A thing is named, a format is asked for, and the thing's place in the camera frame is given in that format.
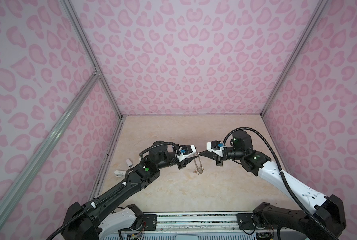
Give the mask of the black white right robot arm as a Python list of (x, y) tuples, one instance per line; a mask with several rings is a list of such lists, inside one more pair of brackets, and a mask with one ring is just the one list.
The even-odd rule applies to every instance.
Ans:
[(272, 184), (299, 207), (290, 210), (261, 203), (252, 213), (256, 223), (295, 230), (310, 240), (337, 240), (346, 228), (343, 201), (336, 195), (326, 196), (287, 173), (265, 137), (257, 130), (240, 127), (229, 132), (223, 141), (206, 144), (200, 156), (223, 162), (239, 162), (256, 177)]

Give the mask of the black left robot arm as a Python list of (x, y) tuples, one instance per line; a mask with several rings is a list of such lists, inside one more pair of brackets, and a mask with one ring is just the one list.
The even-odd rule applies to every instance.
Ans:
[(160, 169), (183, 169), (198, 157), (194, 145), (157, 141), (139, 153), (140, 162), (125, 172), (124, 179), (104, 194), (68, 209), (63, 224), (48, 239), (61, 234), (65, 240), (102, 240), (123, 230), (146, 229), (144, 213), (135, 204), (122, 209), (125, 200), (144, 190), (160, 176)]

